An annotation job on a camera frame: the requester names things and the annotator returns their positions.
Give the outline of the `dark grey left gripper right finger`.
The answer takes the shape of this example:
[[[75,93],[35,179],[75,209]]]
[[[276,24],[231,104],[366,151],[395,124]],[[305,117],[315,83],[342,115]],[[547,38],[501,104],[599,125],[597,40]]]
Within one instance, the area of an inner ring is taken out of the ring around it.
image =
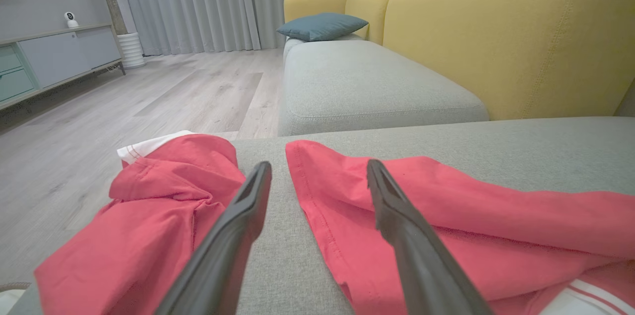
[[[368,161],[367,180],[375,227],[394,249],[409,314],[490,315],[488,303],[381,161]]]

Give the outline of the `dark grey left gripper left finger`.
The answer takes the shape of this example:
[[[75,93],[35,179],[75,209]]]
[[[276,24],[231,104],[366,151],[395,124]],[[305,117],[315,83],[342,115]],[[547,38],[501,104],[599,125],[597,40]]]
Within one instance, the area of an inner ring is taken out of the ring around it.
[[[156,309],[157,315],[233,315],[251,247],[267,213],[272,166],[256,164],[193,252]]]

